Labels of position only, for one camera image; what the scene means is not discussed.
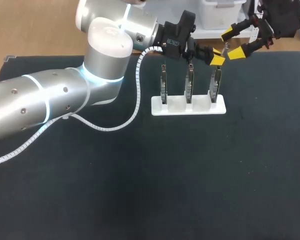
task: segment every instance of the white tool holder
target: white tool holder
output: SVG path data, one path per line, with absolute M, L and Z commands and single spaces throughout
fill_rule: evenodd
M 192 103 L 187 103 L 186 95 L 167 96 L 167 104 L 162 103 L 161 96 L 153 96 L 151 108 L 153 116 L 216 115 L 227 112 L 224 97 L 218 95 L 216 103 L 212 103 L 210 92 L 207 95 L 193 95 Z
M 210 90 L 207 95 L 193 95 L 195 80 L 194 65 L 190 61 L 185 78 L 185 91 L 182 96 L 168 96 L 167 66 L 161 66 L 161 94 L 151 99 L 151 112 L 153 116 L 176 115 L 215 115 L 225 114 L 226 105 L 224 97 L 218 95 L 221 82 L 221 68 L 216 67 L 211 76 Z

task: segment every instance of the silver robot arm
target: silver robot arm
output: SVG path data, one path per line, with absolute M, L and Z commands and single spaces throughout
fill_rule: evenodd
M 96 18 L 79 68 L 53 69 L 0 82 L 0 139 L 77 113 L 86 106 L 111 103 L 121 88 L 133 42 L 113 21 Z

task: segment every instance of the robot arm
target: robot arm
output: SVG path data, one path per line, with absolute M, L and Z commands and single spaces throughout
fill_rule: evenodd
M 228 41 L 251 25 L 259 28 L 260 39 L 230 51 L 230 60 L 247 58 L 263 46 L 269 49 L 274 44 L 273 38 L 280 39 L 300 29 L 300 0 L 262 0 L 257 10 L 263 14 L 262 18 L 253 14 L 249 19 L 231 25 L 221 36 L 223 41 Z

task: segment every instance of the wooden floor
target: wooden floor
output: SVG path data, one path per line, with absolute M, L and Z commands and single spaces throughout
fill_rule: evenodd
M 0 0 L 0 68 L 6 55 L 84 55 L 87 36 L 75 24 L 79 0 Z M 222 49 L 221 40 L 202 44 Z M 232 48 L 247 42 L 233 39 Z M 300 51 L 299 34 L 275 42 L 271 51 Z

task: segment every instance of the white stand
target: white stand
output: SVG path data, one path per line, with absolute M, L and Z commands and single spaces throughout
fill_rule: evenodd
M 192 104 L 187 104 L 184 95 L 168 96 L 167 104 L 162 104 L 161 96 L 153 96 L 151 108 L 153 116 L 216 115 L 227 112 L 224 97 L 218 95 L 216 103 L 212 103 L 209 92 L 207 95 L 193 95 Z

